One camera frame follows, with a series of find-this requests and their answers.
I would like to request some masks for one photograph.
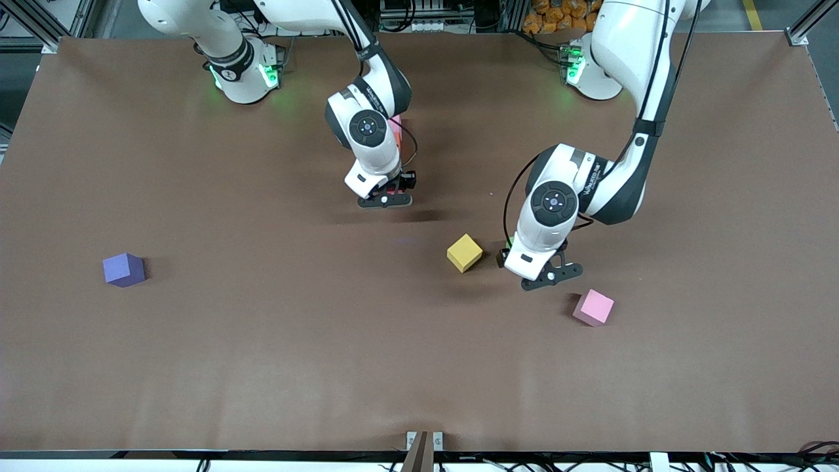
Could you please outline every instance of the metal frame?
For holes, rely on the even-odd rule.
[[[70,35],[70,31],[35,0],[0,0],[0,6],[44,45],[45,52],[55,53],[61,36]]]
[[[0,51],[4,53],[55,53],[61,36],[86,37],[91,29],[91,20],[105,2],[103,0],[81,0],[73,23],[66,28],[36,0],[0,0],[12,18],[32,38],[0,38]]]
[[[792,26],[785,30],[787,41],[790,46],[804,46],[807,41],[807,33],[825,17],[831,8],[835,7],[839,0],[816,0],[807,11],[798,18]]]

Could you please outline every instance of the pink cube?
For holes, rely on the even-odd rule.
[[[603,326],[614,302],[608,296],[589,290],[577,303],[574,317],[591,326]]]
[[[401,127],[401,126],[399,126],[399,124],[394,123],[394,121],[395,121],[396,123],[402,124],[402,117],[401,117],[400,115],[396,115],[395,117],[390,118],[390,119],[388,120],[388,124],[390,125],[390,129],[391,129],[391,130],[392,130],[395,134],[397,134],[398,136],[402,136],[402,127]]]

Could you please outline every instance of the wire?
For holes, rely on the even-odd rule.
[[[513,190],[516,188],[516,184],[518,184],[518,183],[519,183],[519,179],[520,179],[520,178],[522,178],[522,176],[524,175],[524,172],[525,172],[525,171],[526,171],[526,170],[527,170],[527,169],[528,169],[531,165],[533,165],[533,163],[534,163],[534,162],[536,162],[536,160],[537,160],[538,158],[539,158],[539,155],[537,154],[537,155],[536,155],[533,159],[531,159],[531,160],[530,160],[530,162],[528,162],[528,163],[524,166],[524,168],[523,168],[523,169],[519,172],[519,174],[516,176],[515,180],[513,180],[513,184],[510,186],[510,190],[507,192],[507,198],[505,198],[505,199],[504,199],[504,213],[503,213],[503,215],[502,215],[502,218],[503,218],[503,220],[502,220],[502,224],[503,224],[503,226],[504,226],[504,244],[505,244],[505,245],[506,245],[506,244],[510,244],[510,233],[507,231],[507,207],[509,207],[509,205],[510,205],[510,197],[513,195]]]
[[[416,18],[416,14],[417,14],[417,2],[416,2],[416,0],[411,0],[410,3],[408,3],[408,0],[405,0],[405,18],[402,20],[402,23],[398,27],[396,27],[396,29],[388,29],[388,28],[385,28],[383,25],[381,25],[381,22],[379,22],[379,27],[383,31],[387,31],[389,33],[400,33],[402,31],[405,31],[414,22],[414,18]]]
[[[5,29],[5,28],[6,28],[6,25],[8,24],[8,20],[9,20],[11,17],[12,17],[12,15],[10,15],[10,14],[8,14],[7,12],[3,11],[2,9],[0,9],[0,20],[3,20],[3,19],[5,19],[5,20],[6,20],[6,21],[3,21],[3,26],[0,26],[0,31],[3,31],[3,29]]]
[[[350,16],[349,10],[347,10],[347,6],[344,4],[338,5],[337,0],[332,0],[332,7],[335,9],[335,13],[337,13],[338,17],[341,18],[341,23],[344,25],[344,29],[347,31],[347,37],[350,38],[352,42],[352,47],[356,51],[362,50],[362,41],[361,37],[358,36],[358,31],[356,31],[356,25],[352,21],[352,16]]]
[[[594,221],[593,221],[593,220],[588,219],[588,218],[586,218],[586,219],[587,219],[588,221],[590,221],[591,223],[594,223]],[[611,466],[612,466],[612,467],[614,467],[615,469],[622,470],[623,472],[629,472],[629,469],[627,469],[626,467],[621,467],[620,465],[617,465],[617,464],[612,464],[611,462],[606,462],[606,465],[611,465]]]
[[[406,165],[410,164],[412,160],[414,160],[414,157],[417,156],[417,151],[420,150],[420,147],[417,145],[417,139],[414,137],[414,134],[411,133],[410,129],[405,128],[405,126],[403,124],[401,124],[400,122],[396,121],[393,118],[388,118],[388,120],[390,120],[391,123],[394,123],[397,126],[399,126],[405,133],[408,134],[408,136],[411,138],[411,141],[414,142],[414,153],[408,158],[407,162],[404,162],[402,164],[402,166],[405,167]]]
[[[236,13],[239,13],[240,15],[242,15],[242,18],[245,18],[245,21],[247,21],[247,22],[248,22],[248,24],[249,24],[249,25],[251,25],[251,28],[253,29],[253,32],[254,32],[254,33],[255,33],[255,34],[256,34],[256,35],[257,35],[260,39],[264,39],[264,38],[263,38],[263,36],[259,33],[259,30],[257,29],[257,27],[253,24],[253,22],[251,22],[251,19],[250,19],[250,18],[248,18],[247,16],[245,16],[245,13],[242,13],[242,10],[238,7],[238,5],[236,5],[236,4],[233,2],[233,0],[227,0],[227,4],[228,4],[228,5],[230,5],[231,7],[233,7],[233,9],[234,9],[234,10],[236,10]]]
[[[543,43],[541,41],[537,41],[536,38],[528,36],[524,32],[519,31],[517,29],[504,29],[502,31],[499,31],[499,33],[515,34],[519,38],[524,39],[525,41],[529,42],[530,44],[532,44],[534,46],[542,47],[542,48],[545,48],[545,49],[548,49],[548,50],[560,50],[559,46],[549,45],[548,43]]]
[[[294,49],[294,40],[297,39],[297,36],[291,37],[291,42],[289,43],[289,48],[285,50],[285,57],[283,57],[283,68],[285,68],[289,64],[289,58],[291,57],[291,50]]]
[[[732,454],[732,453],[729,453],[729,454],[732,456],[732,458],[733,458],[734,460],[738,460],[738,461],[742,462],[742,463],[743,463],[743,465],[745,465],[746,467],[750,468],[750,469],[752,470],[752,472],[761,472],[761,471],[760,471],[757,467],[753,466],[753,465],[752,465],[750,462],[748,462],[747,460],[740,459],[739,457],[737,457],[736,455],[734,455],[734,454]]]
[[[195,472],[207,472],[210,470],[210,460],[209,459],[201,459],[198,461],[198,468],[195,469]]]
[[[682,64],[685,63],[685,55],[687,54],[687,49],[690,46],[690,40],[693,38],[693,34],[696,31],[696,20],[699,18],[699,12],[701,11],[702,1],[696,1],[696,14],[693,15],[693,22],[690,24],[690,31],[688,31],[687,41],[685,42],[685,49],[682,51],[682,58],[681,62],[679,63],[679,70],[676,72],[676,77],[679,76]],[[659,60],[661,59],[661,50],[664,48],[664,40],[667,38],[667,22],[670,20],[670,0],[664,0],[664,19],[662,20],[661,26],[661,37],[659,38],[659,48],[655,52],[655,60],[653,61],[653,70],[649,77],[649,83],[647,84],[647,91],[644,93],[644,101],[641,103],[641,111],[638,112],[638,117],[644,119],[644,112],[647,109],[647,102],[649,101],[649,95],[653,91],[653,81],[655,80],[655,75],[659,71]],[[675,92],[675,82],[673,87],[670,89],[670,93]],[[635,140],[635,133],[629,135],[629,139],[627,143],[623,146],[623,150],[621,154],[618,155],[618,158],[615,159],[615,163],[612,167],[609,167],[606,172],[603,172],[603,175],[600,177],[602,181],[606,177],[609,177],[609,174],[612,174],[612,171],[618,167],[618,164],[623,162],[626,157],[627,151],[629,150],[629,146],[632,145],[632,142]]]
[[[519,172],[519,174],[516,176],[515,180],[513,180],[513,184],[510,186],[510,190],[507,192],[507,198],[504,199],[504,211],[503,211],[503,214],[502,214],[501,218],[502,218],[502,225],[504,226],[504,243],[505,244],[510,244],[510,232],[507,230],[507,210],[510,206],[510,197],[513,195],[513,190],[515,190],[516,184],[519,183],[519,180],[524,175],[524,172],[527,171],[527,169],[531,165],[533,165],[533,163],[536,162],[536,160],[538,158],[539,158],[539,155],[536,155],[533,159],[530,160],[530,162],[528,162],[526,165],[524,165],[524,168]],[[584,221],[584,223],[572,227],[571,231],[576,231],[577,229],[585,228],[586,226],[594,224],[593,219],[591,219],[587,216],[584,216],[580,212],[577,213],[577,217],[582,219]],[[565,472],[569,472],[571,469],[574,469],[579,464],[580,463],[572,465]]]
[[[516,468],[518,468],[518,467],[524,467],[525,469],[528,470],[528,472],[536,472],[535,470],[533,470],[533,467],[530,467],[529,465],[525,464],[524,462],[519,462],[518,464],[514,465],[513,467],[510,467],[510,470],[516,470]]]
[[[481,459],[481,460],[486,462],[487,464],[494,465],[494,466],[498,467],[499,469],[504,470],[505,472],[513,472],[512,469],[508,469],[507,467],[504,467],[503,465],[499,464],[498,462],[494,462],[494,461],[491,461],[489,459]]]
[[[821,448],[824,448],[824,447],[827,447],[827,446],[839,446],[839,441],[822,441],[822,442],[816,444],[815,446],[810,446],[809,448],[801,449],[801,451],[798,451],[798,455],[809,454],[813,451],[816,451],[818,449],[821,449]]]
[[[653,61],[652,74],[649,76],[649,83],[647,84],[647,92],[644,93],[644,101],[641,103],[641,113],[638,117],[644,119],[644,112],[647,111],[647,101],[649,94],[653,91],[653,82],[655,81],[655,74],[659,71],[659,60],[661,59],[661,51],[664,49],[664,40],[667,39],[667,22],[670,20],[670,0],[664,0],[664,17],[661,20],[661,37],[659,38],[659,48],[655,51],[655,60]]]

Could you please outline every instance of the black cable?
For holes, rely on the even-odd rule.
[[[411,0],[410,3],[408,3],[408,0],[405,0],[405,18],[402,20],[402,23],[398,27],[396,27],[396,29],[388,29],[388,28],[385,28],[384,26],[382,26],[381,22],[379,22],[379,27],[383,31],[387,31],[389,33],[400,33],[402,31],[405,31],[406,29],[408,29],[408,27],[410,27],[410,25],[414,22],[414,18],[416,18],[416,14],[417,14],[417,2],[416,2],[416,0]]]
[[[685,50],[682,51],[682,59],[679,63],[679,71],[681,70],[682,64],[685,62],[685,54],[687,54],[687,48],[690,46],[690,40],[693,37],[693,34],[696,30],[696,20],[699,18],[699,11],[701,10],[702,1],[697,0],[696,2],[696,14],[693,16],[693,23],[690,24],[690,31],[688,32],[687,42],[685,42]],[[647,84],[647,91],[644,93],[644,101],[641,103],[641,111],[638,113],[638,117],[644,119],[644,111],[647,108],[647,101],[649,100],[649,94],[653,90],[653,81],[655,80],[655,75],[659,71],[659,59],[661,58],[661,50],[664,48],[664,40],[667,37],[667,22],[670,21],[670,0],[664,0],[664,24],[661,27],[661,37],[659,39],[659,48],[655,52],[655,61],[653,62],[653,71],[649,77],[649,83]],[[674,86],[670,89],[673,93],[675,91],[675,83]],[[615,159],[615,163],[610,167],[606,172],[603,172],[603,175],[600,177],[602,181],[606,177],[609,177],[609,174],[618,167],[618,164],[623,162],[623,159],[626,157],[626,153],[629,150],[629,146],[632,145],[632,142],[635,140],[635,133],[629,135],[629,139],[627,143],[623,146],[623,150],[621,154],[618,155],[618,158]]]
[[[242,18],[245,18],[245,21],[247,21],[248,24],[251,25],[251,28],[253,29],[253,32],[257,35],[258,38],[264,39],[262,37],[262,35],[259,33],[258,28],[253,25],[253,22],[251,22],[251,19],[246,17],[245,13],[242,13],[242,10],[239,9],[239,7],[233,2],[233,0],[227,0],[227,4],[230,5],[231,7],[233,7],[233,9],[236,10],[236,13],[239,13],[240,15],[242,15]]]
[[[414,160],[414,157],[417,156],[417,151],[420,150],[420,146],[417,144],[417,139],[414,137],[414,134],[411,133],[410,129],[405,128],[405,126],[403,126],[403,124],[401,124],[400,122],[396,121],[393,118],[389,118],[389,120],[390,120],[391,123],[399,126],[405,133],[407,133],[408,136],[411,138],[411,141],[414,142],[414,153],[408,158],[407,161],[405,161],[404,164],[402,164],[402,166],[405,167],[406,165],[410,164],[412,160]]]
[[[347,10],[347,6],[343,3],[339,6],[337,0],[332,0],[332,7],[335,9],[335,13],[338,15],[338,18],[341,19],[341,23],[344,25],[344,29],[347,31],[347,37],[350,38],[353,49],[355,49],[356,51],[362,50],[361,37],[358,36],[358,31],[356,31],[356,25],[352,21],[352,16],[350,16],[349,11]]]
[[[688,30],[687,34],[687,41],[685,42],[685,48],[682,50],[681,59],[679,59],[679,67],[676,69],[676,77],[673,79],[673,90],[676,89],[676,85],[679,84],[679,77],[681,76],[682,67],[685,65],[685,57],[687,56],[687,50],[690,48],[690,42],[693,40],[693,33],[696,30],[696,20],[699,19],[699,13],[702,11],[702,1],[696,1],[696,10],[693,13],[693,19],[690,21],[690,29]]]
[[[747,460],[740,459],[739,457],[737,457],[736,455],[734,455],[734,453],[729,453],[729,454],[732,456],[732,458],[733,458],[734,460],[736,460],[736,461],[739,461],[739,462],[743,463],[743,465],[745,465],[745,466],[746,466],[746,467],[748,467],[750,470],[752,470],[752,472],[761,472],[761,470],[760,470],[760,469],[758,469],[757,467],[753,466],[753,465],[752,465],[752,463],[748,462]]]
[[[806,448],[806,449],[801,449],[801,451],[798,451],[798,455],[809,454],[813,451],[824,448],[826,446],[839,446],[839,441],[822,441],[822,442],[816,444],[815,446],[811,446],[811,447]]]
[[[6,21],[3,21],[3,26],[0,26],[0,31],[3,31],[6,28],[6,25],[8,24],[8,20],[11,17],[12,17],[12,15],[8,14],[7,12],[4,12],[3,10],[0,10],[0,20],[2,20],[2,19],[6,20]]]
[[[530,162],[528,162],[528,163],[524,166],[524,168],[523,168],[523,169],[519,172],[519,174],[516,176],[515,180],[513,180],[513,184],[510,186],[510,190],[507,192],[507,198],[506,198],[506,199],[504,199],[504,213],[503,213],[502,218],[503,218],[503,225],[504,225],[504,245],[505,245],[505,246],[506,246],[507,244],[511,244],[511,242],[510,242],[510,233],[507,231],[507,207],[509,207],[509,205],[510,205],[510,197],[513,195],[513,190],[516,188],[516,184],[518,184],[518,183],[519,183],[519,179],[520,179],[520,178],[522,178],[522,176],[524,175],[524,172],[525,172],[525,171],[527,171],[527,169],[528,169],[531,165],[533,165],[533,163],[534,163],[534,162],[536,162],[536,160],[537,160],[538,158],[539,158],[539,155],[537,154],[537,155],[536,155],[533,159],[531,159],[531,160],[530,160]]]
[[[504,30],[501,30],[501,31],[498,31],[498,32],[499,33],[507,33],[507,34],[515,34],[516,36],[518,36],[521,39],[524,39],[525,41],[529,42],[530,44],[532,44],[534,46],[537,46],[537,47],[543,47],[547,50],[560,50],[559,46],[549,45],[548,43],[542,43],[540,41],[537,41],[536,38],[530,37],[527,34],[525,34],[523,31],[519,31],[517,29],[504,29]]]
[[[388,31],[390,33],[398,33],[399,31],[405,30],[404,26],[408,23],[408,17],[411,14],[411,8],[410,8],[411,4],[408,0],[404,0],[404,1],[405,1],[405,18],[402,20],[401,24],[399,26],[397,26],[396,29],[387,29],[380,24],[379,26],[382,28],[382,30]]]
[[[653,61],[652,74],[649,76],[649,83],[647,84],[647,92],[644,93],[644,101],[641,102],[641,113],[638,117],[644,119],[644,112],[647,110],[647,101],[649,94],[653,91],[653,82],[655,75],[659,71],[659,60],[661,59],[661,51],[664,49],[664,40],[667,39],[667,22],[670,21],[670,0],[664,0],[664,18],[661,20],[661,37],[659,38],[659,48],[655,51],[655,60]]]
[[[518,468],[518,467],[524,467],[525,469],[528,470],[528,472],[536,472],[535,470],[533,470],[533,467],[530,467],[529,465],[525,464],[524,462],[519,462],[518,464],[514,465],[513,467],[510,467],[510,470],[516,470],[516,468]]]
[[[533,163],[534,163],[534,162],[535,162],[538,158],[539,158],[539,155],[536,155],[536,156],[535,156],[533,159],[531,159],[531,160],[530,160],[530,162],[528,162],[528,163],[524,166],[524,168],[523,168],[523,169],[519,172],[519,174],[516,176],[515,180],[513,180],[513,184],[510,186],[510,190],[507,192],[507,198],[505,198],[505,199],[504,199],[504,211],[503,211],[502,218],[503,218],[503,226],[504,226],[504,244],[505,244],[505,245],[506,245],[506,244],[511,244],[511,242],[510,242],[510,232],[507,230],[507,209],[508,209],[508,208],[509,208],[509,206],[510,206],[510,197],[513,195],[513,190],[516,188],[516,184],[518,184],[518,183],[519,183],[519,179],[521,179],[521,178],[522,178],[522,175],[524,175],[524,172],[525,172],[525,171],[527,171],[527,169],[528,169],[531,165],[533,165]],[[578,217],[578,218],[580,218],[580,219],[582,219],[582,220],[584,221],[584,223],[583,223],[583,224],[578,224],[578,225],[576,225],[576,226],[572,227],[572,228],[571,228],[571,231],[576,231],[577,229],[585,228],[586,226],[589,226],[589,225],[591,225],[591,224],[594,224],[594,220],[593,220],[593,219],[591,219],[591,218],[589,218],[589,217],[587,217],[587,216],[583,215],[583,214],[582,214],[582,213],[580,213],[580,212],[578,212],[578,213],[577,213],[577,217]],[[571,466],[568,470],[571,470],[571,469],[575,468],[577,465],[579,465],[579,464],[574,464],[574,465],[572,465],[572,466]]]
[[[580,464],[586,462],[587,460],[588,459],[581,460],[580,462],[578,462],[578,463],[572,465],[571,467],[569,467],[568,469],[566,469],[565,472],[571,472],[572,470],[576,469]]]
[[[207,472],[210,470],[210,460],[209,459],[201,459],[198,461],[198,468],[195,469],[195,472]]]
[[[594,221],[593,221],[593,220],[591,220],[591,219],[586,218],[586,220],[588,220],[590,223],[586,223],[586,224],[584,224],[584,225],[580,225],[580,228],[584,228],[585,226],[588,226],[588,225],[590,225],[590,224],[594,223]],[[611,462],[606,462],[606,465],[611,465],[611,466],[612,466],[612,467],[614,467],[615,469],[622,470],[623,472],[629,472],[629,469],[627,469],[626,467],[621,467],[620,465],[617,465],[617,464],[612,464]]]

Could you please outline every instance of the purple cube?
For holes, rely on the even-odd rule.
[[[143,260],[136,255],[122,253],[102,260],[105,282],[125,288],[146,280]]]

